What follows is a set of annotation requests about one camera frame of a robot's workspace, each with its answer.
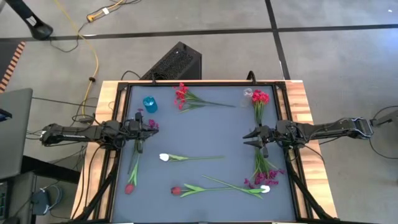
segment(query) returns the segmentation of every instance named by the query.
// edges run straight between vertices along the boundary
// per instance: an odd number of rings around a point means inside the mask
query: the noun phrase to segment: black speaker
[[[178,42],[141,80],[201,80],[201,53]]]

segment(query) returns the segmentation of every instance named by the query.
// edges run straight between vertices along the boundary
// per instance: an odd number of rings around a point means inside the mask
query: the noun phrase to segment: white flower
[[[159,158],[165,162],[169,161],[169,155],[166,153],[159,154]]]
[[[261,193],[268,193],[270,191],[269,186],[266,186],[266,185],[262,185],[260,188],[264,189]]]

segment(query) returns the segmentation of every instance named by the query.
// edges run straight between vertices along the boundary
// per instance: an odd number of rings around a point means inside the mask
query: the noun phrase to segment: floor
[[[75,45],[73,29],[55,3],[25,2],[63,39],[55,45]],[[60,2],[78,27],[89,12],[111,3]],[[16,13],[1,5],[0,41],[27,40],[7,90],[30,87],[36,97],[79,104],[95,68],[88,46],[79,41],[76,50],[65,54],[47,41],[33,41]],[[348,116],[370,119],[397,104],[397,28],[398,1],[392,0],[142,0],[81,33],[96,34],[88,36],[100,64],[91,97],[98,96],[103,80],[118,80],[126,70],[145,74],[182,41],[203,54],[203,79],[244,79],[253,70],[258,79],[303,80],[314,122],[326,123]],[[74,105],[33,100],[29,130],[54,122],[69,125],[76,110]],[[395,127],[387,124],[375,131],[374,147],[398,157]],[[77,150],[27,141],[25,154],[53,161]],[[398,161],[378,156],[367,141],[348,138],[322,145],[322,154],[342,220],[396,221]],[[67,216],[71,205],[60,205],[58,211]]]

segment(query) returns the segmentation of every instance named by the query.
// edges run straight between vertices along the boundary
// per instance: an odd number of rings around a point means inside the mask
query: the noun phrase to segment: metal stand
[[[73,184],[78,184],[80,178],[80,173],[75,170],[24,156],[22,158],[21,174],[30,171],[42,177],[49,177]]]
[[[52,34],[52,27],[41,21],[22,0],[6,0],[6,3],[22,18],[28,26],[32,37],[45,40]]]

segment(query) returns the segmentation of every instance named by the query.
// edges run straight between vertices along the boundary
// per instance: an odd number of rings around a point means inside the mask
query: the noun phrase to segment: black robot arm
[[[333,123],[303,124],[293,121],[278,121],[275,128],[260,126],[244,136],[257,138],[255,141],[244,142],[262,149],[265,158],[268,157],[266,144],[276,142],[284,147],[304,147],[310,140],[338,138],[348,136],[356,139],[369,139],[373,134],[371,124],[363,118],[343,118]]]
[[[62,141],[97,142],[105,149],[115,150],[122,148],[127,140],[138,139],[143,141],[157,132],[157,129],[145,128],[142,125],[142,115],[138,112],[135,119],[129,119],[123,123],[106,121],[87,128],[50,124],[44,127],[40,141],[44,146]],[[138,153],[142,153],[141,147],[138,147]]]

